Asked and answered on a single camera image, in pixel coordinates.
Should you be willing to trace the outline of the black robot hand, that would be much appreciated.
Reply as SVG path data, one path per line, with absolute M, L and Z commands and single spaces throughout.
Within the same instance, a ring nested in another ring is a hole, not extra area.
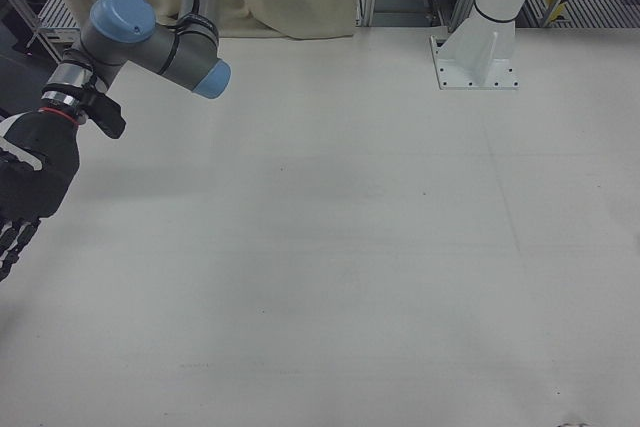
M 78 125 L 52 110 L 1 122 L 1 277 L 41 221 L 60 207 L 79 168 Z

